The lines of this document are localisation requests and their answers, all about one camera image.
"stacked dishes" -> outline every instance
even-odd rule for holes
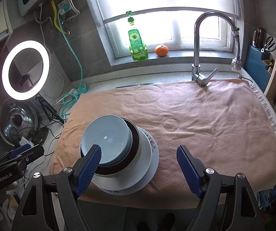
[[[102,158],[92,182],[109,194],[134,193],[156,173],[159,153],[155,140],[127,119],[105,115],[94,120],[81,139],[82,157],[93,144],[101,147]]]

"faucet handle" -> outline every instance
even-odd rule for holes
[[[198,84],[201,87],[205,87],[208,82],[212,79],[212,77],[218,72],[218,69],[214,69],[209,75],[208,77],[205,77],[204,75],[200,75],[197,79]]]

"wall outlet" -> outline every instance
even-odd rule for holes
[[[70,6],[70,3],[68,2],[68,0],[63,0],[63,1],[61,1],[61,2],[58,4],[59,9],[63,8],[64,5],[65,5],[65,8],[66,8],[66,9],[62,10],[62,11],[60,12],[60,15],[64,15],[67,11],[70,11],[70,10],[72,9],[71,6]]]

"orange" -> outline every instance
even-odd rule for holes
[[[165,56],[169,52],[169,48],[163,44],[157,45],[155,48],[155,54],[158,56]]]

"pipe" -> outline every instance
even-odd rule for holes
[[[72,0],[68,0],[68,2],[70,3],[71,8],[72,8],[72,10],[76,13],[76,15],[67,18],[67,19],[65,20],[65,22],[70,21],[71,19],[73,19],[74,17],[76,17],[76,16],[78,16],[78,15],[80,14],[80,11],[79,11],[78,9],[76,9],[76,7],[75,7],[73,1],[72,1]]]
[[[200,48],[200,35],[199,35],[199,29],[200,24],[202,21],[211,16],[216,16],[224,19],[227,21],[227,23],[231,27],[231,33],[233,34],[233,37],[235,39],[235,46],[236,46],[236,55],[235,58],[232,60],[231,66],[232,70],[234,72],[239,72],[242,69],[242,62],[240,58],[240,36],[239,36],[239,28],[236,27],[235,23],[225,14],[219,12],[219,11],[207,11],[203,13],[201,16],[198,17],[196,23],[195,23],[195,34],[194,34],[194,65],[193,65],[193,74],[196,74],[200,71],[199,68],[199,48]]]
[[[218,11],[207,11],[205,13],[203,13],[196,21],[195,23],[195,36],[194,36],[194,66],[198,67],[199,65],[199,48],[200,48],[200,35],[199,35],[199,28],[200,28],[200,24],[202,23],[202,21],[207,18],[207,17],[211,17],[211,16],[216,16],[216,17],[220,17],[222,19],[224,19],[225,21],[227,21],[227,23],[230,25],[231,27],[231,31],[232,34],[235,38],[235,46],[236,46],[236,60],[240,59],[240,37],[238,34],[234,33],[234,29],[236,29],[236,26],[234,24],[234,22],[225,14],[220,13]]]
[[[52,20],[51,20],[51,17],[47,17],[44,21],[39,21],[37,18],[36,18],[36,13],[35,13],[35,11],[34,11],[34,18],[35,18],[35,21],[37,22],[37,23],[39,23],[39,24],[43,24],[44,22],[46,22],[48,19],[50,20],[50,23],[51,23],[51,26],[53,27],[54,26],[54,24],[52,23]]]
[[[62,30],[60,29],[58,23],[57,23],[57,8],[56,8],[56,5],[54,4],[54,0],[51,0],[51,6],[52,6],[52,9],[54,10],[54,26],[57,28],[57,30],[59,30],[60,32],[62,32]]]

